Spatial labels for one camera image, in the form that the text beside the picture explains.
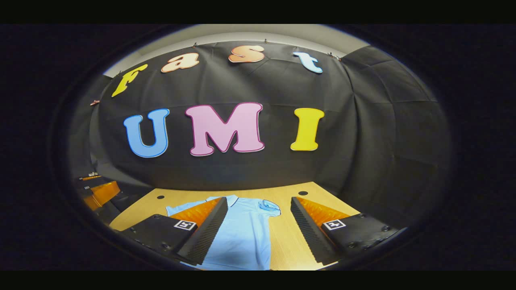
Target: letter m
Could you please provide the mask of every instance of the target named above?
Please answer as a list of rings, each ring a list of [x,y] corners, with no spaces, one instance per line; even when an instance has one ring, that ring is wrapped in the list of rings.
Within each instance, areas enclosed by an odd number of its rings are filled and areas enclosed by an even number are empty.
[[[231,144],[233,136],[237,134],[237,142],[233,149],[236,152],[256,152],[265,148],[260,142],[258,128],[258,114],[263,106],[258,103],[240,103],[231,113],[228,121],[219,117],[209,105],[194,106],[185,112],[192,118],[193,156],[207,156],[215,149],[208,145],[208,136],[217,148],[225,153]]]

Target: light blue letter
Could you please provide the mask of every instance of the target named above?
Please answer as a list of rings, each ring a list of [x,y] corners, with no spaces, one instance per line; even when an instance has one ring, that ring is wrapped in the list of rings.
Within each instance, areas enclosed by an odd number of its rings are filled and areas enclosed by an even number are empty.
[[[136,115],[125,119],[124,126],[127,128],[127,139],[134,154],[144,158],[153,158],[162,155],[166,151],[168,147],[168,137],[165,117],[168,116],[169,113],[169,109],[158,109],[148,114],[154,126],[154,137],[156,139],[156,142],[152,146],[143,144],[141,140],[140,123],[143,117]]]
[[[321,73],[323,72],[323,70],[321,68],[318,68],[314,65],[314,62],[318,62],[317,59],[311,57],[308,53],[306,52],[294,52],[294,55],[297,55],[299,56],[299,59],[301,59],[301,64],[313,71],[314,73]]]

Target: yellow letter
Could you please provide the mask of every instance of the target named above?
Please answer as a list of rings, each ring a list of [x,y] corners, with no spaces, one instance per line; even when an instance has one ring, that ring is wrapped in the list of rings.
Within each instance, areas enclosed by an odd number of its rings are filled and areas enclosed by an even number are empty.
[[[315,142],[319,119],[324,117],[324,112],[312,108],[299,108],[294,111],[299,118],[296,142],[292,143],[294,151],[314,151],[319,147]]]
[[[125,89],[127,88],[126,84],[132,82],[136,78],[136,76],[138,75],[138,71],[142,71],[146,68],[147,68],[147,64],[144,64],[144,65],[140,66],[139,68],[135,68],[132,71],[124,74],[124,76],[122,77],[122,80],[118,84],[117,89],[111,95],[111,98],[113,98],[117,94],[125,91]]]

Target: light blue shirt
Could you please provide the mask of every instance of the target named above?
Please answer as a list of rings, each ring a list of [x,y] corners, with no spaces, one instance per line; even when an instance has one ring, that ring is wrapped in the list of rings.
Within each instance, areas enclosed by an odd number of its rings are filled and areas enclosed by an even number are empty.
[[[168,216],[216,199],[166,207]],[[222,222],[202,265],[203,270],[269,270],[269,217],[281,214],[279,206],[263,199],[226,196],[228,213]]]

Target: peach letter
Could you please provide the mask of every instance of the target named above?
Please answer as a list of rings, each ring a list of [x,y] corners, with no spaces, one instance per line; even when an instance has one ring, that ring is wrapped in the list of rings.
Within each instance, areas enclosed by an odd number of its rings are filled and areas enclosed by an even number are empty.
[[[265,49],[259,45],[242,45],[235,47],[229,56],[230,62],[258,62],[264,59],[265,55],[261,53]]]
[[[176,56],[168,61],[164,67],[162,67],[162,72],[172,72],[176,69],[189,69],[191,67],[196,66],[199,61],[197,58],[199,57],[198,53],[187,53],[180,56]]]

